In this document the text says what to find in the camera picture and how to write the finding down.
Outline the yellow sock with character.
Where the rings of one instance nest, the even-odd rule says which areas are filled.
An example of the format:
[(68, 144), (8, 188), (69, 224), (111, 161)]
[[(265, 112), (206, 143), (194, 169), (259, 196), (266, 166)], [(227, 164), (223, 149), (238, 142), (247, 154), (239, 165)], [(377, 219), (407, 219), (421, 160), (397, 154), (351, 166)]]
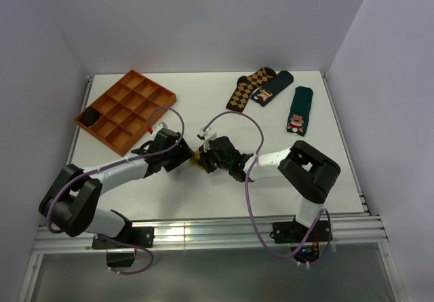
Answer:
[(203, 156), (203, 147), (200, 146), (195, 152), (190, 161), (201, 170), (205, 170), (205, 158)]

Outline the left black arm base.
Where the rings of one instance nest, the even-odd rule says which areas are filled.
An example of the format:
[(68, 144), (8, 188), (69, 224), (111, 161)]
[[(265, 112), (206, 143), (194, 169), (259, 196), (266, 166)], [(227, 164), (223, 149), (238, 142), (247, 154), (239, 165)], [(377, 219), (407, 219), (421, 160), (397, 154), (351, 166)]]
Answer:
[[(155, 260), (149, 250), (153, 247), (154, 230), (154, 227), (129, 227), (114, 238), (97, 233), (92, 240), (92, 249), (106, 251), (109, 271), (123, 276), (136, 275), (148, 270)], [(149, 261), (141, 269), (130, 270), (139, 251), (145, 252)]]

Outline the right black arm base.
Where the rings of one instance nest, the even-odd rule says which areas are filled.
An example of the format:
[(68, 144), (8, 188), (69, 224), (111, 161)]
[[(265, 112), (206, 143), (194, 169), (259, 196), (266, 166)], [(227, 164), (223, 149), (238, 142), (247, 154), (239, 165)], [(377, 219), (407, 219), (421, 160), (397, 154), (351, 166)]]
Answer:
[[(299, 245), (304, 238), (308, 228), (298, 224), (295, 220), (285, 222), (274, 222), (270, 237), (276, 244)], [(314, 262), (321, 256), (319, 244), (327, 243), (332, 239), (332, 232), (327, 221), (318, 221), (310, 232), (303, 247), (295, 254), (294, 259), (301, 263)]]

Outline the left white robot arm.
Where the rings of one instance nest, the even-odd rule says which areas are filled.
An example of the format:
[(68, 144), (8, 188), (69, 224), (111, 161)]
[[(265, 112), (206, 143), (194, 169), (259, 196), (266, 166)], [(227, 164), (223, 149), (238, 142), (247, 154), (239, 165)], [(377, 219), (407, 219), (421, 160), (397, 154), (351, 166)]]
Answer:
[(39, 205), (58, 233), (105, 235), (116, 247), (132, 239), (132, 221), (115, 210), (97, 209), (100, 197), (123, 184), (170, 172), (194, 156), (181, 133), (162, 128), (139, 148), (115, 162), (93, 168), (69, 164), (60, 171)]

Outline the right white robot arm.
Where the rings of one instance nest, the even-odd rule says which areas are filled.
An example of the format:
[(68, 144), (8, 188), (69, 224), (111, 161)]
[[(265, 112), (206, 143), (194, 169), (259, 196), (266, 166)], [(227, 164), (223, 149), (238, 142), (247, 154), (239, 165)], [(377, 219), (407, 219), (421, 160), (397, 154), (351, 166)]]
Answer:
[(340, 166), (303, 140), (290, 148), (262, 155), (240, 153), (228, 137), (206, 140), (198, 148), (197, 165), (207, 173), (225, 170), (238, 182), (285, 178), (301, 195), (294, 235), (302, 241), (317, 232), (314, 220), (340, 175)]

